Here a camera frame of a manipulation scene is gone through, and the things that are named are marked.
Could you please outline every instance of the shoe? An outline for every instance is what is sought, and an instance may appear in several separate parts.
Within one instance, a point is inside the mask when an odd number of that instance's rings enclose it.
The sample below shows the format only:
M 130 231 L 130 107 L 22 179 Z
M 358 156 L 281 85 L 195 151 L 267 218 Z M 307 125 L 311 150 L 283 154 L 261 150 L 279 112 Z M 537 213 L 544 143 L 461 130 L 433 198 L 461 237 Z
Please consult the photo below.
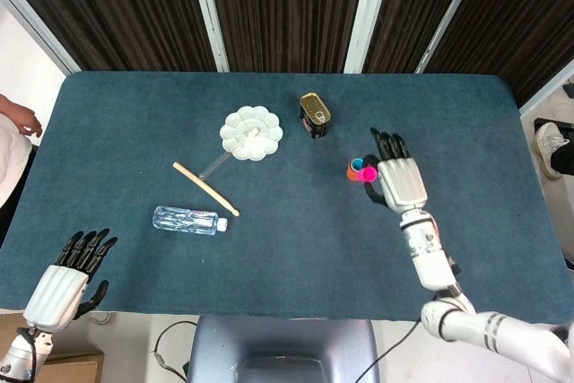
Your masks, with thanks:
M 542 159 L 542 171 L 544 175 L 551 180 L 562 178 L 562 174 L 552 169 L 550 159 L 552 154 L 569 142 L 558 130 L 554 123 L 546 123 L 541 125 L 535 135 L 535 148 L 536 152 Z

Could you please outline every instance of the pink cap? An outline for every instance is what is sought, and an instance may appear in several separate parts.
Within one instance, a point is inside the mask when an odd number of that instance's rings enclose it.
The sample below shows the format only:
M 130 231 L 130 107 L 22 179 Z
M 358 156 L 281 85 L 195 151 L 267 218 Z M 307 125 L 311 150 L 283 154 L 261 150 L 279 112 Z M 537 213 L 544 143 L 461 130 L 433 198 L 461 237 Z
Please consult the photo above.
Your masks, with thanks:
M 377 170 L 372 166 L 368 166 L 357 172 L 358 180 L 362 183 L 372 183 L 377 179 L 377 175 Z

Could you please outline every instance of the blue tablecloth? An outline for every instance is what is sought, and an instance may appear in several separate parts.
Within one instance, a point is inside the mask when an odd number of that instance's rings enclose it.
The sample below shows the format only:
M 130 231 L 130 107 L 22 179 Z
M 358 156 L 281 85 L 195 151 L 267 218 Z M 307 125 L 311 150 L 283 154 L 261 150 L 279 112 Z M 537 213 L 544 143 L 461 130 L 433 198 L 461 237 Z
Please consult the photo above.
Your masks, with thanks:
M 333 115 L 320 140 L 299 120 L 309 91 Z M 222 154 L 225 117 L 243 105 L 277 114 L 284 137 L 277 153 L 228 161 L 210 178 L 240 209 L 235 219 L 171 164 L 204 169 Z M 415 319 L 432 294 L 399 217 L 345 176 L 348 160 L 376 151 L 370 126 L 409 144 L 477 309 L 571 317 L 572 287 L 509 88 L 493 76 L 435 74 L 68 77 L 0 249 L 0 307 L 26 305 L 75 231 L 110 227 L 119 241 L 95 278 L 110 280 L 103 309 Z M 156 205 L 216 211 L 229 230 L 155 230 Z

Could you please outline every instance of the plastic bottle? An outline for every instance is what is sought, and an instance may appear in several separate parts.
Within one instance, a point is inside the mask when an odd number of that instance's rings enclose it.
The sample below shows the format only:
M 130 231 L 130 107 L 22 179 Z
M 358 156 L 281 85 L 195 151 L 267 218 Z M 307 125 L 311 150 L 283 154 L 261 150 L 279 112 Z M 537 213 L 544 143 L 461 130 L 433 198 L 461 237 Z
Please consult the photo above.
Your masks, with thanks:
M 153 212 L 153 227 L 166 231 L 214 235 L 217 231 L 227 230 L 227 219 L 207 211 L 158 206 Z

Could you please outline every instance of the brown striped curtain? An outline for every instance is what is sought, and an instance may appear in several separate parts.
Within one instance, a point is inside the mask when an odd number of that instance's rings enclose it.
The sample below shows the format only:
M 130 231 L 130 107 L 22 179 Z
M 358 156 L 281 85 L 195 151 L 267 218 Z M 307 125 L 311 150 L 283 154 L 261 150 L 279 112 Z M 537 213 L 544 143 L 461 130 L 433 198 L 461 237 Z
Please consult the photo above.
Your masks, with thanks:
M 383 0 L 363 72 L 414 72 L 450 2 Z
M 83 70 L 215 70 L 198 0 L 28 2 Z
M 496 74 L 518 106 L 574 58 L 574 0 L 463 0 L 425 72 Z
M 230 70 L 342 72 L 359 0 L 215 0 Z

